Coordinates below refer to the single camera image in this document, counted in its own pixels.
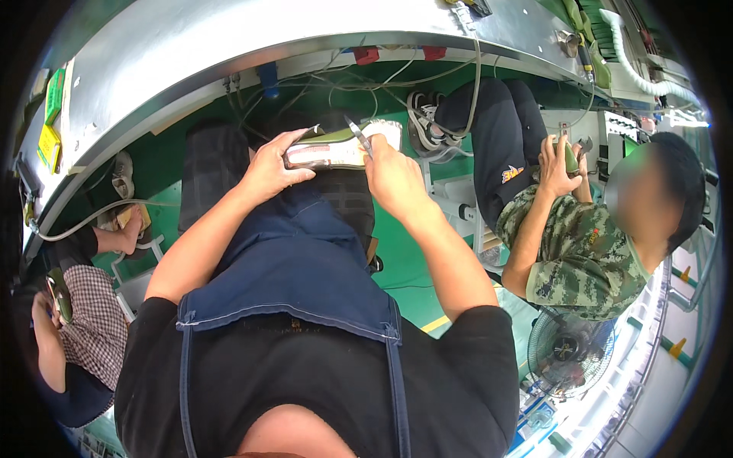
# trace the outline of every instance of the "black t-shirt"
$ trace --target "black t-shirt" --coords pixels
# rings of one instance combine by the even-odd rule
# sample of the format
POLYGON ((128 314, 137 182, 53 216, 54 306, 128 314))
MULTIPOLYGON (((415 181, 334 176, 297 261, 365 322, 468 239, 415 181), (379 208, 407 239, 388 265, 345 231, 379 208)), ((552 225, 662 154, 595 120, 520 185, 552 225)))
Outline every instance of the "black t-shirt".
MULTIPOLYGON (((115 394, 131 457, 186 457, 179 409, 183 333, 176 306, 150 298, 130 326, 115 394)), ((518 377, 511 319, 463 313, 438 340, 402 320, 399 349, 414 457, 499 457, 515 436, 518 377)), ((287 314, 194 333, 189 409, 201 458, 233 455, 267 410, 301 405, 360 458, 396 457, 385 345, 287 314)))

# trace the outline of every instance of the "white pipe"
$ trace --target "white pipe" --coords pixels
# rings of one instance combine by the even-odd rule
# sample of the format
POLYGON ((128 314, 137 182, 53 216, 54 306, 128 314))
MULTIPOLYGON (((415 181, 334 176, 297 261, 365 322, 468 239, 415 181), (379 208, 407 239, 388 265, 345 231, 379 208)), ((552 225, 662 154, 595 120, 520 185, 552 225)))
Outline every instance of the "white pipe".
POLYGON ((639 76, 638 73, 633 69, 633 67, 631 67, 629 60, 626 59, 626 54, 624 53, 624 41, 621 35, 621 26, 624 25, 623 19, 621 19, 621 16, 612 11, 603 9, 598 11, 600 12, 600 17, 611 27, 611 32, 613 32, 614 34, 614 49, 616 49, 616 57, 619 58, 621 66, 624 68, 624 70, 626 70, 626 73, 631 76, 631 79, 633 79, 634 83, 636 84, 636 86, 638 86, 639 89, 651 95, 674 94, 677 97, 681 97, 689 102, 696 104, 697 106, 702 106, 700 104, 700 100, 697 98, 697 96, 695 96, 695 93, 690 91, 686 87, 682 87, 679 84, 672 83, 671 81, 650 83, 641 76, 639 76))

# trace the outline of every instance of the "knee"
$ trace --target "knee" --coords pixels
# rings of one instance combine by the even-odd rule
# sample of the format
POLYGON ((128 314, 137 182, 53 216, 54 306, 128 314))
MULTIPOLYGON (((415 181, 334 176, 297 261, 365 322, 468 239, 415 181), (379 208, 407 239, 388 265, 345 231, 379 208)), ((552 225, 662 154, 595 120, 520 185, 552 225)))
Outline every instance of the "knee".
POLYGON ((507 86, 509 92, 512 93, 512 99, 515 103, 522 103, 528 100, 534 102, 534 95, 529 89, 529 86, 522 80, 505 80, 504 84, 507 86))
POLYGON ((498 78, 483 78, 479 86, 481 104, 493 105, 512 99, 512 93, 504 82, 498 78))

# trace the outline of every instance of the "white sneaker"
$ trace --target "white sneaker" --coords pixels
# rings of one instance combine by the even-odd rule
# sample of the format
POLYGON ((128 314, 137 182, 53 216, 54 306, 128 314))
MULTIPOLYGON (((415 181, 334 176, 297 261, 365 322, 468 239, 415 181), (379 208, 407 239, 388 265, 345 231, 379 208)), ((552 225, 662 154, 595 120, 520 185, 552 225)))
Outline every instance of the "white sneaker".
POLYGON ((126 151, 120 151, 114 158, 112 186, 123 199, 132 199, 135 195, 133 183, 133 160, 126 151))

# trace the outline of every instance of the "electric fan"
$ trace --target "electric fan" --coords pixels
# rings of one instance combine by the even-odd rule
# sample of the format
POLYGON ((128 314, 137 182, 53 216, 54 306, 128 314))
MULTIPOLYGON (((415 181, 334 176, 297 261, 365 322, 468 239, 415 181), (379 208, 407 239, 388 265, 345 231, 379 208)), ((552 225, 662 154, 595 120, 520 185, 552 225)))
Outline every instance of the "electric fan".
POLYGON ((543 308, 529 334, 527 364, 536 387, 566 399, 595 385, 613 352, 612 321, 586 321, 543 308))

